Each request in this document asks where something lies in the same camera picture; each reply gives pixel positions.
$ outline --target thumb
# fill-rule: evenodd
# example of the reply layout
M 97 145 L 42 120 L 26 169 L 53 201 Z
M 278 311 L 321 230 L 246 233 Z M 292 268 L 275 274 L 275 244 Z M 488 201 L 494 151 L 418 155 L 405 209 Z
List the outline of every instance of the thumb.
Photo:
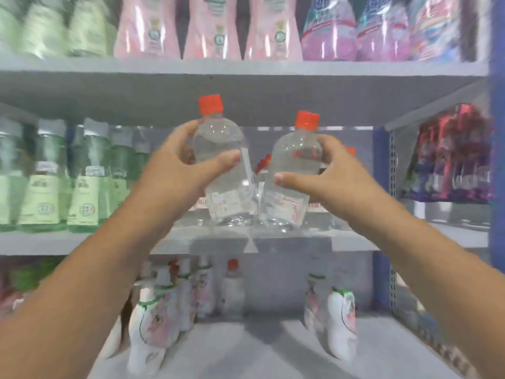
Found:
M 318 197 L 318 177 L 312 174 L 276 173 L 274 181 L 276 185 Z
M 240 150 L 227 150 L 218 156 L 207 159 L 204 162 L 199 162 L 191 168 L 196 173 L 199 185 L 205 187 L 221 174 L 231 170 L 237 165 L 240 161 L 240 157 Z

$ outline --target metal shelf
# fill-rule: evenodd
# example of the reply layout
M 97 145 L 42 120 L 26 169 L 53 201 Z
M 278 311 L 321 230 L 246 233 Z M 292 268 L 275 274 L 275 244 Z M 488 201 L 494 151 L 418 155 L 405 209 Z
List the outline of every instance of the metal shelf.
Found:
M 459 376 L 392 318 L 357 320 L 357 358 L 328 355 L 299 320 L 198 324 L 167 353 L 164 379 L 457 379 Z M 129 349 L 97 361 L 88 379 L 127 377 Z
M 74 123 L 89 116 L 174 127 L 199 116 L 199 96 L 220 93 L 226 116 L 241 126 L 292 126 L 296 112 L 306 108 L 321 115 L 323 126 L 393 128 L 475 98 L 487 75 L 486 63 L 7 56 L 0 59 L 0 101 Z
M 487 232 L 447 225 L 433 225 L 465 248 L 486 248 Z M 88 234 L 57 231 L 43 234 L 5 232 L 0 234 L 3 255 L 67 255 Z M 343 230 L 317 229 L 288 234 L 268 232 L 254 227 L 175 227 L 161 240 L 152 254 L 264 253 L 287 251 L 306 253 L 374 251 L 377 246 L 365 237 Z

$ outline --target store shelf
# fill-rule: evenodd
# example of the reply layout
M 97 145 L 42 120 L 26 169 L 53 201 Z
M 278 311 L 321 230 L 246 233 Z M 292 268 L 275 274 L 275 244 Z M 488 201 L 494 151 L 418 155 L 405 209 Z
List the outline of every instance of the store shelf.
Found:
M 13 56 L 0 60 L 0 101 L 74 123 L 90 116 L 173 127 L 199 116 L 200 95 L 220 93 L 226 115 L 242 126 L 292 126 L 296 112 L 306 108 L 321 115 L 323 126 L 398 127 L 474 98 L 487 74 L 485 63 Z
M 486 248 L 488 233 L 447 225 L 433 225 L 465 248 Z M 3 255 L 67 255 L 88 234 L 58 231 L 43 234 L 6 232 L 0 234 Z M 216 254 L 373 251 L 377 246 L 353 231 L 317 229 L 288 234 L 254 227 L 176 227 L 153 249 L 152 254 Z
M 163 379 L 457 379 L 413 334 L 387 317 L 357 320 L 357 358 L 344 363 L 298 320 L 196 325 L 168 352 Z M 127 377 L 129 349 L 97 361 L 88 379 Z

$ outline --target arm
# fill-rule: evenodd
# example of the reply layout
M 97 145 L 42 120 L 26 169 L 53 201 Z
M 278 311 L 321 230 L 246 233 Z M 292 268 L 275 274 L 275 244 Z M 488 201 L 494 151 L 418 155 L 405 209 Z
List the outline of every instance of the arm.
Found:
M 184 165 L 198 124 L 171 134 L 109 221 L 0 326 L 3 379 L 86 378 L 150 250 L 205 186 L 240 160 L 239 151 L 229 151 Z
M 483 378 L 503 378 L 505 275 L 410 215 L 336 138 L 320 142 L 330 164 L 322 175 L 278 173 L 276 184 L 310 194 L 374 242 Z

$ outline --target pink detergent bottle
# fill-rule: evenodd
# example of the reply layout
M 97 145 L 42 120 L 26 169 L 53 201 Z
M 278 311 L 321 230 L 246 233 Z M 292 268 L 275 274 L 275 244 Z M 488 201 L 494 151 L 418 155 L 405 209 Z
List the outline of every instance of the pink detergent bottle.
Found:
M 301 50 L 305 61 L 356 60 L 356 19 L 348 0 L 312 0 Z
M 357 27 L 358 61 L 406 61 L 410 33 L 403 2 L 370 0 Z
M 184 59 L 242 60 L 235 24 L 237 0 L 189 0 Z
M 180 59 L 175 4 L 176 0 L 123 0 L 114 57 Z
M 245 58 L 302 61 L 296 0 L 249 0 L 251 22 Z

